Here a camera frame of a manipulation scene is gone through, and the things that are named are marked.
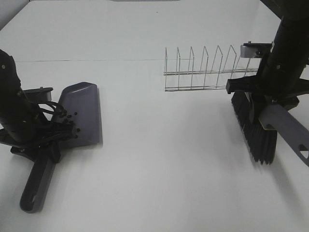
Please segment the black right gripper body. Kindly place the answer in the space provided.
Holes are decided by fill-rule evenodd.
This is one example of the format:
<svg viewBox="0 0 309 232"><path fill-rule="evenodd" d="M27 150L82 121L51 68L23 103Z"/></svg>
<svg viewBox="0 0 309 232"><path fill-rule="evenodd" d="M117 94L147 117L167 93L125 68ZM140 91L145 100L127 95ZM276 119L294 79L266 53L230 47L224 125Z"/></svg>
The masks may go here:
<svg viewBox="0 0 309 232"><path fill-rule="evenodd" d="M262 58L255 75L228 79L226 90L287 99L309 93L309 81L301 79L304 63L289 61L277 63L272 58Z"/></svg>

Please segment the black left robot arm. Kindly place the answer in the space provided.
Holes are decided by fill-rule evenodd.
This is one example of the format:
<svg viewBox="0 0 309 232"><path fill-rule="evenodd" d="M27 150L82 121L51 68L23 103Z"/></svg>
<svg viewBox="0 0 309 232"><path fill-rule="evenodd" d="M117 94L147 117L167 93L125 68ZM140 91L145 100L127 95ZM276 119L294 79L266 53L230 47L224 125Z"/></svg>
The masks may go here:
<svg viewBox="0 0 309 232"><path fill-rule="evenodd" d="M35 161L39 144L52 128L44 113L53 115L39 107L46 104L55 108L57 103L30 99L21 88L15 60L0 51L0 143L12 147L11 152Z"/></svg>

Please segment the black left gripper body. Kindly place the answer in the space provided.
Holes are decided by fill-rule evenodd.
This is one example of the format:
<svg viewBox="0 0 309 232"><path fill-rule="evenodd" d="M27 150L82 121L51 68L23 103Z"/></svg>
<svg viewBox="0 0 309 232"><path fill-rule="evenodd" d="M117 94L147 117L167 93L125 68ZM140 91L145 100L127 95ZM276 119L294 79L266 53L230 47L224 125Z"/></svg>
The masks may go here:
<svg viewBox="0 0 309 232"><path fill-rule="evenodd" d="M58 140L62 139L62 124L47 120L45 116L36 116L21 121L9 120L2 123L0 143L9 145L18 153L34 161L40 148L52 147L48 157L55 163L60 160Z"/></svg>

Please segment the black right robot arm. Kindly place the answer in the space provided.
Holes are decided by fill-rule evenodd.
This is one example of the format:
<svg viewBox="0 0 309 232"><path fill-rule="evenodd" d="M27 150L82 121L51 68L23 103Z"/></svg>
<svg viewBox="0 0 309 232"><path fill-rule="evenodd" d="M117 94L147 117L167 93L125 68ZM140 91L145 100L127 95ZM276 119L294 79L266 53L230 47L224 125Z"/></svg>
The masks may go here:
<svg viewBox="0 0 309 232"><path fill-rule="evenodd" d="M264 0L262 2L280 24L271 43L243 43L241 57L259 58L257 73L229 79L226 90L238 105L308 94L309 82L300 76L309 64L309 2L307 0Z"/></svg>

